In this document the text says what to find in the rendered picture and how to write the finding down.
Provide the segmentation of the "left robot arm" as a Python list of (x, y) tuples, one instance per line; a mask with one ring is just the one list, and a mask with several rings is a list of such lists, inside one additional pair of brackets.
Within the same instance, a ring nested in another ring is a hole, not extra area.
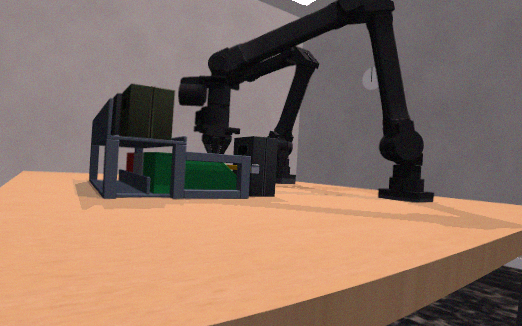
[(207, 105), (230, 107), (229, 79), (343, 24), (366, 23), (381, 98), (383, 129), (386, 129), (379, 150), (385, 159), (397, 164), (393, 165), (393, 177), (389, 177), (390, 190), (378, 189), (378, 195), (434, 199), (434, 192), (424, 191), (424, 179), (421, 179), (424, 143), (407, 110), (393, 30), (394, 9), (391, 0), (338, 0), (248, 42), (220, 50), (208, 60), (211, 76), (181, 78), (179, 104), (204, 106), (208, 99)]

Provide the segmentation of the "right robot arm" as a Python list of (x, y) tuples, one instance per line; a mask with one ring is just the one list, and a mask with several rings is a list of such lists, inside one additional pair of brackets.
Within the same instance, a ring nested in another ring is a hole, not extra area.
[(319, 62), (308, 50), (294, 46), (231, 78), (236, 85), (244, 81), (253, 82), (263, 75), (294, 65), (296, 65), (295, 75), (280, 120), (274, 131), (270, 131), (267, 137), (278, 139), (276, 178), (296, 179), (296, 175), (290, 174), (288, 159), (293, 149), (292, 130), (309, 80), (315, 68), (319, 67)]

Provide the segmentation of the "red bin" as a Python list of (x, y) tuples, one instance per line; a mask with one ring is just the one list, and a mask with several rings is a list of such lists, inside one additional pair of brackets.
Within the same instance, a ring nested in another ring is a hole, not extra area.
[(127, 153), (126, 171), (133, 172), (134, 153)]

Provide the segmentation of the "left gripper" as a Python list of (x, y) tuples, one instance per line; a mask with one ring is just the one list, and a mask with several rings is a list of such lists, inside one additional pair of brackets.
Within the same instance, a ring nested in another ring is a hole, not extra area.
[(206, 124), (210, 126), (205, 124), (194, 126), (194, 132), (203, 132), (202, 142), (207, 153), (224, 154), (232, 141), (232, 136), (230, 135), (232, 133), (240, 134), (240, 129), (229, 127), (229, 106), (220, 108), (220, 105), (213, 104), (213, 108), (211, 107), (212, 105), (207, 105)]

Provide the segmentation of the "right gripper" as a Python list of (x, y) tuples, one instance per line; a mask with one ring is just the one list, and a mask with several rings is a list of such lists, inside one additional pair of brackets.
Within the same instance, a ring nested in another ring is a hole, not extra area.
[(231, 89), (234, 89), (234, 90), (237, 89), (237, 90), (239, 90), (239, 85), (240, 85), (240, 84), (235, 85), (235, 86), (231, 86), (231, 85), (235, 85), (235, 84), (234, 84), (233, 82), (231, 82), (231, 79), (229, 79), (229, 81), (228, 81), (228, 86), (230, 86)]

